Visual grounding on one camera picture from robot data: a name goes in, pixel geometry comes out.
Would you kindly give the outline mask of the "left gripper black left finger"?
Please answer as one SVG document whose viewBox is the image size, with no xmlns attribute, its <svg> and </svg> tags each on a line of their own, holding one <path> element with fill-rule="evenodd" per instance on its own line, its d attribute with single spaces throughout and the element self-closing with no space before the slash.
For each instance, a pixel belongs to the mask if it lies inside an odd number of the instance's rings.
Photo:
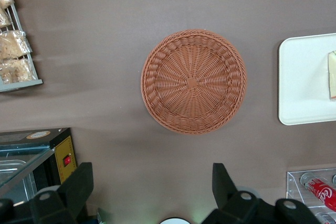
<svg viewBox="0 0 336 224">
<path fill-rule="evenodd" d="M 91 162 L 80 164 L 58 187 L 15 206 L 1 199 L 1 223 L 77 223 L 94 188 Z"/>
</svg>

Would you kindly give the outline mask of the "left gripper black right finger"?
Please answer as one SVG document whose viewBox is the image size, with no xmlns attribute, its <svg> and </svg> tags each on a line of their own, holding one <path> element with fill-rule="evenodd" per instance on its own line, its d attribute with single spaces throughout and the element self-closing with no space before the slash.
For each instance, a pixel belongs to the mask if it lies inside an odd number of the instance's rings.
<svg viewBox="0 0 336 224">
<path fill-rule="evenodd" d="M 281 198 L 271 205 L 251 192 L 238 190 L 222 163 L 213 164 L 212 192 L 217 208 L 203 223 L 319 223 L 297 200 Z"/>
</svg>

